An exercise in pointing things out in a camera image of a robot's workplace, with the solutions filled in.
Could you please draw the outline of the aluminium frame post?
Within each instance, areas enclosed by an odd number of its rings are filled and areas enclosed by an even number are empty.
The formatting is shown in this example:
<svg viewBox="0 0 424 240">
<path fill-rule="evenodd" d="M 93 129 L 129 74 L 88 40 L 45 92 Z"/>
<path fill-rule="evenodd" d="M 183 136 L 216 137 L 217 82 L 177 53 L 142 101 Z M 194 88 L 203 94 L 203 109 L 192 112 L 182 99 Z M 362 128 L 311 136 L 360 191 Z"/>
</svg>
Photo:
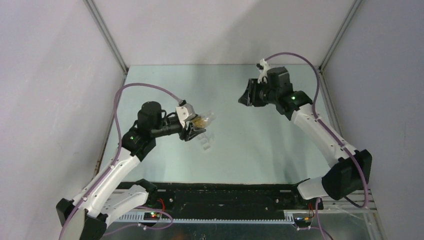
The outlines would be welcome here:
<svg viewBox="0 0 424 240">
<path fill-rule="evenodd" d="M 359 11 L 361 5 L 363 4 L 363 0 L 354 0 L 352 5 L 350 6 L 347 14 L 345 15 L 342 23 L 340 24 L 334 38 L 331 41 L 331 44 L 329 48 L 327 49 L 320 65 L 319 70 L 321 73 L 325 71 L 325 68 L 330 62 L 330 59 L 332 58 L 334 52 L 336 51 L 338 45 L 340 44 L 342 38 L 344 37 L 346 31 L 348 30 L 349 26 L 351 25 L 351 22 L 353 21 L 354 17 L 356 16 L 357 12 Z"/>
<path fill-rule="evenodd" d="M 110 52 L 112 53 L 112 56 L 114 57 L 115 61 L 118 63 L 120 69 L 122 70 L 124 75 L 128 74 L 129 67 L 126 64 L 118 45 L 116 44 L 102 14 L 99 10 L 96 2 L 94 0 L 83 0 L 87 10 L 89 11 L 94 23 L 96 24 L 97 28 L 99 29 L 100 34 L 102 35 L 106 45 L 108 46 Z"/>
</svg>

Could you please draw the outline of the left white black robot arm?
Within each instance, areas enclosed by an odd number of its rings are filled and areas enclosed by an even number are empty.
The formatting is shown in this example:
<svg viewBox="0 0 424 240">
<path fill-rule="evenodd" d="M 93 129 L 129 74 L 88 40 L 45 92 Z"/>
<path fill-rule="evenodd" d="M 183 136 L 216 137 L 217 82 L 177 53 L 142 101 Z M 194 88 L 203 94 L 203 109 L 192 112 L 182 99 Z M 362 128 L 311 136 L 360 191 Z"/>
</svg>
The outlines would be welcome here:
<svg viewBox="0 0 424 240">
<path fill-rule="evenodd" d="M 157 187 L 145 179 L 118 196 L 112 194 L 153 150 L 157 138 L 177 134 L 188 142 L 204 133 L 213 120 L 210 113 L 195 113 L 185 101 L 170 114 L 156 101 L 144 103 L 128 132 L 119 136 L 116 155 L 109 164 L 73 199 L 58 202 L 56 210 L 62 225 L 59 239 L 99 240 L 113 222 L 132 209 L 156 206 Z"/>
</svg>

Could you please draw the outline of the clear three-cell pill organizer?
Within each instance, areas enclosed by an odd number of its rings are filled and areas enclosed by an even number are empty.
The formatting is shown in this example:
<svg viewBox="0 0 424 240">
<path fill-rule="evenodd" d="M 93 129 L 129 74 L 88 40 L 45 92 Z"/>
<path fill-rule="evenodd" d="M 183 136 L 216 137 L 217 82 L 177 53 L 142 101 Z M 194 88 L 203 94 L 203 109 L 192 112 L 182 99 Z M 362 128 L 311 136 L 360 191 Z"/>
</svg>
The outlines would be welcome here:
<svg viewBox="0 0 424 240">
<path fill-rule="evenodd" d="M 207 135 L 205 132 L 204 133 L 201 133 L 201 134 L 199 134 L 197 137 L 196 137 L 196 139 L 197 139 L 197 141 L 199 142 L 199 144 L 200 144 L 200 146 L 201 146 L 201 149 L 204 151 L 204 152 L 207 152 L 207 151 L 209 151 L 212 147 L 211 147 L 211 138 L 210 138 L 210 136 L 209 135 Z"/>
</svg>

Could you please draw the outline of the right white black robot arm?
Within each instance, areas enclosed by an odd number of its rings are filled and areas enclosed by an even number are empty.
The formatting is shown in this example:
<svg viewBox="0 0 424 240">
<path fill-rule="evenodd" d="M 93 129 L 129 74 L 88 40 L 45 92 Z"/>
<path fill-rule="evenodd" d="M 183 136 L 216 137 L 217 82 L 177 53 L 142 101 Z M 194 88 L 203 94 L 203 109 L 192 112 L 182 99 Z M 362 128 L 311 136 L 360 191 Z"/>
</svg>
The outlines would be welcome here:
<svg viewBox="0 0 424 240">
<path fill-rule="evenodd" d="M 322 177 L 305 180 L 291 194 L 291 204 L 304 209 L 311 199 L 340 200 L 369 182 L 371 153 L 357 150 L 314 112 L 312 99 L 295 91 L 285 67 L 264 69 L 259 78 L 250 78 L 238 102 L 245 106 L 275 105 L 276 110 L 306 133 L 327 161 L 329 171 Z"/>
</svg>

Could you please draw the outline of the aluminium left frame post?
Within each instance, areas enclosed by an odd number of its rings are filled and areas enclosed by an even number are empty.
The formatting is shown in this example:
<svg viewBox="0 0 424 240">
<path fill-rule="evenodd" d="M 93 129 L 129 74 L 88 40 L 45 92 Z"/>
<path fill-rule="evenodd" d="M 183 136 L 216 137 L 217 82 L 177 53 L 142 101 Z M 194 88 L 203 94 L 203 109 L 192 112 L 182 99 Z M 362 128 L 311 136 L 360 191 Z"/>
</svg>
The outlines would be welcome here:
<svg viewBox="0 0 424 240">
<path fill-rule="evenodd" d="M 122 70 L 124 75 L 128 74 L 129 67 L 126 64 L 118 45 L 116 44 L 102 14 L 99 10 L 96 2 L 94 0 L 83 0 L 87 10 L 89 11 L 94 23 L 96 24 L 97 28 L 99 29 L 100 34 L 102 35 L 106 45 L 108 46 L 110 52 L 112 53 L 112 56 L 114 57 L 115 61 L 118 63 L 120 69 Z"/>
</svg>

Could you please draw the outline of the aluminium right frame post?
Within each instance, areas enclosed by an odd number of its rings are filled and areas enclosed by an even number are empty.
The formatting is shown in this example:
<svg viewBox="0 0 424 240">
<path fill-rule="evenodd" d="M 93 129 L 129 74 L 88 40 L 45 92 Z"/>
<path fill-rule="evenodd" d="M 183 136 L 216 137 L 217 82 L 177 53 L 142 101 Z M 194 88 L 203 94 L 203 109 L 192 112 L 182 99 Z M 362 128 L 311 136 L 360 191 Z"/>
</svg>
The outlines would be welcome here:
<svg viewBox="0 0 424 240">
<path fill-rule="evenodd" d="M 340 24 L 334 38 L 331 41 L 331 44 L 329 48 L 327 49 L 320 65 L 319 70 L 321 73 L 325 71 L 325 68 L 330 62 L 330 59 L 332 58 L 334 52 L 336 51 L 338 45 L 340 44 L 342 38 L 344 37 L 346 31 L 348 30 L 349 26 L 351 25 L 351 22 L 353 21 L 354 17 L 356 16 L 357 12 L 359 11 L 361 5 L 363 4 L 363 0 L 354 0 L 352 5 L 350 6 L 347 14 L 345 15 L 342 23 Z"/>
</svg>

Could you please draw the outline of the right circuit board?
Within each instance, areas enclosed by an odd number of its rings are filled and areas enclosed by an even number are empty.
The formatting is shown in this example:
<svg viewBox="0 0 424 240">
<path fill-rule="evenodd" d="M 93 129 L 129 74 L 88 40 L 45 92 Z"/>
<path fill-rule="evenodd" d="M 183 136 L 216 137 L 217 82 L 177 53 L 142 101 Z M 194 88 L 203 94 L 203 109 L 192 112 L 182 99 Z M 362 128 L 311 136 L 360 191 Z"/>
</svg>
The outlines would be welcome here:
<svg viewBox="0 0 424 240">
<path fill-rule="evenodd" d="M 309 228 L 312 224 L 314 217 L 295 217 L 293 222 L 296 228 Z"/>
</svg>

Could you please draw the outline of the left circuit board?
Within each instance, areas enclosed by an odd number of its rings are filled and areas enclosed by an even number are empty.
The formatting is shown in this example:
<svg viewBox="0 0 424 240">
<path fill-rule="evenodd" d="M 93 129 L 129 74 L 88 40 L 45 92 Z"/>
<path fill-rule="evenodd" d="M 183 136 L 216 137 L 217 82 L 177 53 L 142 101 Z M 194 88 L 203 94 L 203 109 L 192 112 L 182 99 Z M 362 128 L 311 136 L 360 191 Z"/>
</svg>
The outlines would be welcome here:
<svg viewBox="0 0 424 240">
<path fill-rule="evenodd" d="M 162 217 L 160 212 L 149 211 L 145 212 L 143 215 L 144 221 L 159 221 Z"/>
</svg>

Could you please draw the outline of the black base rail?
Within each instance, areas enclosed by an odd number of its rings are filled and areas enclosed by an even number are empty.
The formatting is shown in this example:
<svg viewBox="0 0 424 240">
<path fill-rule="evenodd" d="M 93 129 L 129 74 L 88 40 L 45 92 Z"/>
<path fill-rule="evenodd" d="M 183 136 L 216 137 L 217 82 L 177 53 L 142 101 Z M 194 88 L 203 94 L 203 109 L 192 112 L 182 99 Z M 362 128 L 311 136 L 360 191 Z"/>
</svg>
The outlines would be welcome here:
<svg viewBox="0 0 424 240">
<path fill-rule="evenodd" d="M 220 184 L 155 182 L 147 207 L 174 218 L 284 219 L 289 211 L 307 211 L 316 199 L 304 200 L 295 184 Z"/>
</svg>

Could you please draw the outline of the circuit board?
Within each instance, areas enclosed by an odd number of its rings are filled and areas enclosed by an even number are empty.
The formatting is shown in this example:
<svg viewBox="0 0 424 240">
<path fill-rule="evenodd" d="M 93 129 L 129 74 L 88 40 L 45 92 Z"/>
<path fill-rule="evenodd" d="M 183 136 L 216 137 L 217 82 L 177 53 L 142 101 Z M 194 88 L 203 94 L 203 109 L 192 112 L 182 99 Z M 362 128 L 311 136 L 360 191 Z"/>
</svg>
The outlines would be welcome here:
<svg viewBox="0 0 424 240">
<path fill-rule="evenodd" d="M 145 212 L 143 215 L 144 221 L 159 221 L 162 217 L 160 212 L 149 211 Z"/>
<path fill-rule="evenodd" d="M 296 228 L 309 228 L 312 224 L 314 217 L 295 217 L 293 222 Z"/>
</svg>

